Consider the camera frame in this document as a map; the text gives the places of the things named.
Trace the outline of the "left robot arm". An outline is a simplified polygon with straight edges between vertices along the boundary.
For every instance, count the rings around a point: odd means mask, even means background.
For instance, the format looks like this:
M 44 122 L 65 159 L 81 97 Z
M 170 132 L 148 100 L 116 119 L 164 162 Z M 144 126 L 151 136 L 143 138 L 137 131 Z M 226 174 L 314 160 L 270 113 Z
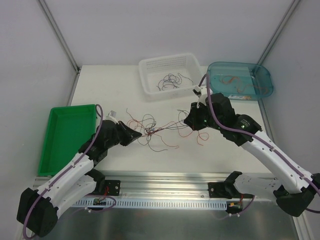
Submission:
M 105 176 L 95 169 L 116 145 L 128 146 L 142 134 L 113 117 L 101 120 L 96 133 L 86 141 L 72 160 L 37 189 L 25 189 L 19 200 L 17 221 L 23 225 L 26 240 L 48 235 L 60 217 L 88 194 L 103 195 Z

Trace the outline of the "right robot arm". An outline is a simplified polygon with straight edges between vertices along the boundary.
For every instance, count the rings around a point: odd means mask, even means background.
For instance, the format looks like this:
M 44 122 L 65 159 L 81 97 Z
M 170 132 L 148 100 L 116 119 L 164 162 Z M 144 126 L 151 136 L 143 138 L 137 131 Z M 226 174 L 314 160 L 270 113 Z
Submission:
M 300 216 L 310 212 L 309 205 L 320 193 L 320 175 L 310 173 L 290 159 L 246 114 L 236 114 L 230 100 L 222 93 L 207 94 L 195 90 L 198 97 L 191 103 L 190 112 L 183 121 L 194 131 L 211 128 L 238 147 L 256 157 L 274 179 L 255 178 L 233 171 L 223 182 L 211 183 L 209 191 L 215 197 L 232 199 L 251 195 L 275 201 L 287 214 Z

